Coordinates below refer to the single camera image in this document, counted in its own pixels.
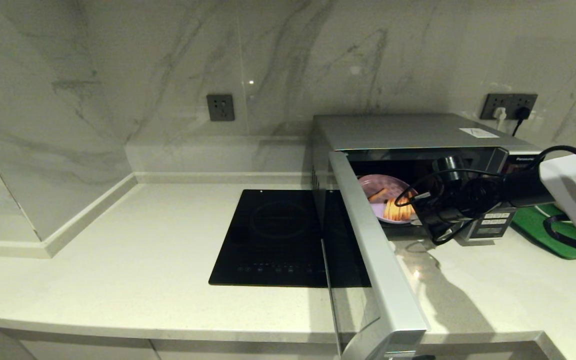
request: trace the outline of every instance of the wall outlet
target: wall outlet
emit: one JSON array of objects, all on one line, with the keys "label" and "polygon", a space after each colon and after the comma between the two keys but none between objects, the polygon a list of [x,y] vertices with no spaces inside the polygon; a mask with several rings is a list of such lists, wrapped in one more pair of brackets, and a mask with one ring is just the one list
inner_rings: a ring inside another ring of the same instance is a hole
[{"label": "wall outlet", "polygon": [[517,120],[518,110],[521,109],[520,114],[526,112],[523,108],[528,108],[532,112],[536,101],[536,93],[489,93],[479,118],[481,120],[495,120],[492,116],[493,112],[495,109],[503,107],[506,113],[505,120]]},{"label": "wall outlet", "polygon": [[235,121],[232,95],[207,95],[210,121]]}]

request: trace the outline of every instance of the purple plate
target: purple plate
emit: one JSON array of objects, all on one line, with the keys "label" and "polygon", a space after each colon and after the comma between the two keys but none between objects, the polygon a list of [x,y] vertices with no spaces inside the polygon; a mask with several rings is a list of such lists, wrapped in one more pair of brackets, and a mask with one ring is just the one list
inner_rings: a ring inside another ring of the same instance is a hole
[{"label": "purple plate", "polygon": [[[388,199],[396,199],[397,196],[405,191],[407,187],[409,187],[406,182],[388,175],[373,174],[360,177],[359,184],[361,184],[361,188],[363,189],[363,193],[366,194],[366,198],[370,198],[370,196],[377,194],[382,189],[388,189],[388,191],[386,191],[384,194],[370,202],[372,212],[380,221],[389,224],[410,223],[409,219],[406,221],[393,221],[391,219],[384,218],[384,210],[386,210],[385,202]],[[410,193],[412,193],[413,196],[418,194],[418,192],[416,192],[414,189],[411,189]]]}]

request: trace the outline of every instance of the induction cooktop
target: induction cooktop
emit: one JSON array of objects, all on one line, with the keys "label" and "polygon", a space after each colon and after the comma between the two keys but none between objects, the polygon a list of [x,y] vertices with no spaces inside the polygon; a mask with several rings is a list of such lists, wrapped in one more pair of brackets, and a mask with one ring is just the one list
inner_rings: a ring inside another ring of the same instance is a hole
[{"label": "induction cooktop", "polygon": [[[343,202],[333,200],[326,201],[324,223],[334,224],[327,230],[318,221],[310,190],[244,190],[208,283],[326,288],[326,244],[332,285],[369,287]],[[341,205],[343,213],[338,206],[329,210],[334,205]]]}]

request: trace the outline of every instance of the microwave label sticker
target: microwave label sticker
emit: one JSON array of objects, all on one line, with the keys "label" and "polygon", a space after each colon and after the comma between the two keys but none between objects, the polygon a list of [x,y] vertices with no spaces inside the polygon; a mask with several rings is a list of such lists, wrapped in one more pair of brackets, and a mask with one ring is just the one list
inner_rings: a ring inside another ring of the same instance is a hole
[{"label": "microwave label sticker", "polygon": [[484,129],[478,129],[477,127],[460,127],[459,130],[466,134],[470,134],[478,139],[486,138],[498,138],[499,136],[493,134],[492,132],[487,132]]}]

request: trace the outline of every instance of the white countertop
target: white countertop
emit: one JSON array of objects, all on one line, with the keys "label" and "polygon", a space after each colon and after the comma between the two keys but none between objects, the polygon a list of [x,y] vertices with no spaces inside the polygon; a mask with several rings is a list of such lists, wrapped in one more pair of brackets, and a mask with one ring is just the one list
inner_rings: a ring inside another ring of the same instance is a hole
[{"label": "white countertop", "polygon": [[[301,186],[138,184],[53,259],[0,257],[0,327],[334,342],[327,289],[208,284],[242,189]],[[394,243],[431,326],[423,342],[526,340],[545,331],[576,359],[576,260],[513,230],[493,246],[451,241],[427,252],[414,239]]]}]

